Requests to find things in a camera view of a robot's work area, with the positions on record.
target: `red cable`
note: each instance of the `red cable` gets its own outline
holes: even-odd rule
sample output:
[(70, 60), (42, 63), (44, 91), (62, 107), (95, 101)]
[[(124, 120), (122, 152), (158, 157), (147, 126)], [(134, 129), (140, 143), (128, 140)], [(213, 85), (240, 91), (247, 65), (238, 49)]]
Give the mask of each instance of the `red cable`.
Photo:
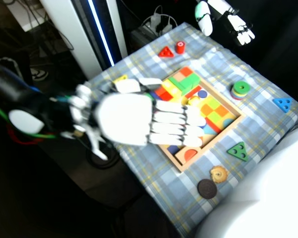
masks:
[(42, 138), (35, 138), (33, 141), (23, 142), (23, 141), (20, 141), (16, 137), (16, 135), (14, 134), (14, 130), (13, 130), (13, 128), (10, 124), (6, 125), (6, 129), (7, 129), (8, 135), (10, 136), (11, 140), (13, 140), (15, 143), (18, 143), (18, 144), (21, 144), (21, 145), (36, 145), (37, 143), (43, 141)]

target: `stacked rings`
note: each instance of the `stacked rings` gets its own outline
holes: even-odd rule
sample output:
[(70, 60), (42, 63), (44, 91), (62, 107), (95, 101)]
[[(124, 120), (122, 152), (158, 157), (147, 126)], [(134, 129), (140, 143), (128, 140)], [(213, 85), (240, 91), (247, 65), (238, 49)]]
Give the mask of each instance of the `stacked rings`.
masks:
[(177, 42), (177, 44), (175, 46), (175, 51), (178, 54), (183, 54), (184, 53), (184, 49), (185, 49), (185, 43), (183, 41)]
[(238, 81), (234, 83), (232, 90), (230, 91), (230, 95), (236, 100), (242, 100), (245, 98), (249, 90), (250, 86), (248, 83), (244, 81)]

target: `sneaker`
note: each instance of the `sneaker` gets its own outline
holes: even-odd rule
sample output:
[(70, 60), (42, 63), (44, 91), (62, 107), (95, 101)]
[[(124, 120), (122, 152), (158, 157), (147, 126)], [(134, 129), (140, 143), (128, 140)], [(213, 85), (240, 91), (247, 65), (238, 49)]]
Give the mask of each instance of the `sneaker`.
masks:
[(32, 79), (33, 81), (39, 82), (44, 79), (46, 79), (47, 76), (49, 76), (49, 73), (47, 71), (36, 69), (36, 68), (30, 68)]

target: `wooden tray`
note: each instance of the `wooden tray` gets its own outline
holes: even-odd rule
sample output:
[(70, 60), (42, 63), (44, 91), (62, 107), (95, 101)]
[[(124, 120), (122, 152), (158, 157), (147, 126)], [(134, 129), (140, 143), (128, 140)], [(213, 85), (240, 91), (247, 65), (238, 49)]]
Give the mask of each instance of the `wooden tray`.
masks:
[[(187, 84), (188, 77), (193, 78), (193, 81), (195, 81), (192, 86)], [(184, 87), (179, 85), (181, 82), (185, 82)], [(187, 92), (187, 86), (192, 87), (189, 92)], [(179, 91), (182, 90), (186, 93), (184, 96), (179, 94)], [(184, 67), (166, 78), (162, 87), (150, 94), (157, 99), (196, 106), (201, 109), (201, 115), (207, 120), (207, 125), (203, 128), (206, 135), (201, 137), (203, 141), (201, 148), (159, 145), (161, 150), (181, 172), (212, 148), (245, 117), (237, 106), (222, 96), (211, 84), (189, 67)]]

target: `wooden frame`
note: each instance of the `wooden frame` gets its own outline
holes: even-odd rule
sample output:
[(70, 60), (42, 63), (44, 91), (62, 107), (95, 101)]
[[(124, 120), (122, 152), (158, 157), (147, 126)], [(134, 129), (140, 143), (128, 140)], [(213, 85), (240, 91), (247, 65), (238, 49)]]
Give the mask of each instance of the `wooden frame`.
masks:
[[(198, 153), (196, 155), (194, 155), (184, 165), (181, 164), (180, 161), (178, 161), (168, 151), (167, 148), (159, 145), (160, 149), (167, 155), (167, 157), (173, 162), (173, 164), (181, 172), (185, 171), (191, 164), (193, 164), (195, 161), (197, 161), (206, 151), (210, 150), (221, 138), (223, 138), (223, 136), (225, 136), (230, 130), (232, 130), (234, 127), (236, 127), (245, 118), (245, 114), (235, 104), (233, 104), (226, 97), (224, 97), (222, 94), (220, 94), (210, 83), (208, 83), (206, 80), (204, 80), (201, 76), (199, 76), (199, 77), (201, 79), (199, 84), (203, 88), (205, 88), (215, 99), (217, 99), (224, 107), (226, 107), (232, 114), (234, 114), (236, 116), (236, 119), (229, 126), (227, 126), (223, 131), (221, 131), (215, 138), (213, 138), (208, 144), (206, 144), (203, 148), (200, 148)], [(184, 153), (184, 150), (186, 150), (186, 147), (182, 148), (178, 153)]]

